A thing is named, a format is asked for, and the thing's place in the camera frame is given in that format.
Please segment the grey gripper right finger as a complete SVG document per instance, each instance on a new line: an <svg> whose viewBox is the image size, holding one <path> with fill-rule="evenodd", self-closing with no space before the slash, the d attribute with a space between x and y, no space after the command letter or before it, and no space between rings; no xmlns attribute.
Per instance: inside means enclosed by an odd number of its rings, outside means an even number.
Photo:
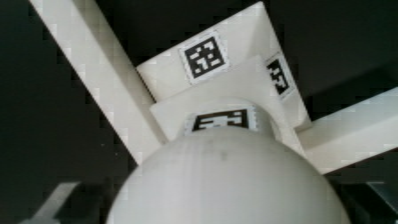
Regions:
<svg viewBox="0 0 398 224"><path fill-rule="evenodd" d="M398 192L385 182L367 182L374 193L374 217L376 224L398 224Z"/></svg>

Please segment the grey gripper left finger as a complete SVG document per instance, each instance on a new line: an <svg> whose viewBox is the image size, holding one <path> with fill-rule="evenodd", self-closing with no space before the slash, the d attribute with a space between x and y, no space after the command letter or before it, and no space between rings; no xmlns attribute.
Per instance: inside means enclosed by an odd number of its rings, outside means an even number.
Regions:
<svg viewBox="0 0 398 224"><path fill-rule="evenodd" d="M60 224L54 216L77 185L77 182L61 182L56 185L33 216L17 224Z"/></svg>

